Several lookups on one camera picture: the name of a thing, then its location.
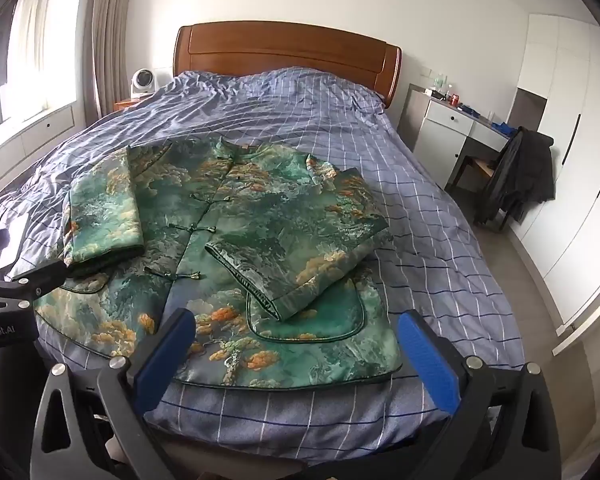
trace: black jacket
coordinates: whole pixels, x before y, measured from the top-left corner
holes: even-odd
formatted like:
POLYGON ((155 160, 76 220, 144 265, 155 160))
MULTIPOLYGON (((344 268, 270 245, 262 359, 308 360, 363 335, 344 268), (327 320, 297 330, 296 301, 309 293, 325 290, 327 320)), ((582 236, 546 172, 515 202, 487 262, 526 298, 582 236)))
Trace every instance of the black jacket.
POLYGON ((555 198, 553 143, 551 137, 519 127, 500 152, 495 172, 480 194, 476 222, 495 218, 499 209, 519 221, 527 202, 555 198))

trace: chair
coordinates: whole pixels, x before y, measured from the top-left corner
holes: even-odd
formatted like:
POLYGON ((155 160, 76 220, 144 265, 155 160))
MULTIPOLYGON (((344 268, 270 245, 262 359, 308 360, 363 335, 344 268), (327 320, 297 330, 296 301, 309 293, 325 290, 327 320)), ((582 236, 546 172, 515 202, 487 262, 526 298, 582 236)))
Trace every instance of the chair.
MULTIPOLYGON (((464 173, 464 170, 468 166, 475 168, 480 174, 483 174, 484 176, 486 176, 487 179, 490 179, 493 176, 493 173, 495 172, 495 170, 493 170, 489 167, 489 163, 486 160, 482 160, 481 158, 477 158, 474 156, 465 155, 464 159, 462 160, 462 164, 460 164, 460 169, 458 170, 458 173, 456 173, 455 179, 453 180, 451 185, 448 187, 448 190, 447 190, 448 193, 451 193, 456 188, 456 186, 458 185, 458 182, 460 181, 460 178, 462 177, 462 174, 464 173)), ((504 229, 504 226, 507 224, 508 219, 509 219, 509 213, 507 212, 505 214, 505 217, 504 217, 502 223, 500 224, 498 231, 502 231, 504 229)))

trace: blue gripper pad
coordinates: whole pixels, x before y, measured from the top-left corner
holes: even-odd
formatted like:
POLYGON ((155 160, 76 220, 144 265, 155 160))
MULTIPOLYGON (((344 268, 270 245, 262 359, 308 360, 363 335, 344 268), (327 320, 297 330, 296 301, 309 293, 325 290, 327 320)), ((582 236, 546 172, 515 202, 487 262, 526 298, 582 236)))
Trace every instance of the blue gripper pad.
POLYGON ((437 336, 416 311, 410 310, 400 316, 400 346, 422 379, 436 407, 453 415, 460 404, 459 379, 438 351, 432 341, 433 337, 437 336))
POLYGON ((132 405, 139 415, 154 410, 178 367, 187 356, 187 351, 196 338, 196 318, 185 308, 176 310, 160 327, 158 333, 145 338, 131 356, 140 361, 139 370, 133 375, 132 405))

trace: small fan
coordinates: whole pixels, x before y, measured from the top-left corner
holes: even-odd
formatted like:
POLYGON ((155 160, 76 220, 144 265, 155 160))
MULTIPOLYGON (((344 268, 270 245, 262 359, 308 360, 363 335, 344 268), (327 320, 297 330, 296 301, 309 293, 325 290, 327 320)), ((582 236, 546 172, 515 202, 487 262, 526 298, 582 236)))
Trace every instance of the small fan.
POLYGON ((141 68, 131 78, 129 93, 131 98, 144 97, 155 92, 155 75, 147 68, 141 68))

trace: white curtain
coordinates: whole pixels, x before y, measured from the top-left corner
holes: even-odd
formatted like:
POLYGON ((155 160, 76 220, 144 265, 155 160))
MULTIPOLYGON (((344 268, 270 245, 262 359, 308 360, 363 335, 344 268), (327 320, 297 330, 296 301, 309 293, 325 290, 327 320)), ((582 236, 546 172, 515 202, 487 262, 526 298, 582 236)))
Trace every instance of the white curtain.
POLYGON ((49 0, 18 0, 7 55, 7 84, 0 89, 2 116, 27 119, 48 107, 44 38, 49 0))
POLYGON ((87 125, 112 113, 113 103, 129 97, 125 32, 129 0, 89 0, 82 67, 87 125))

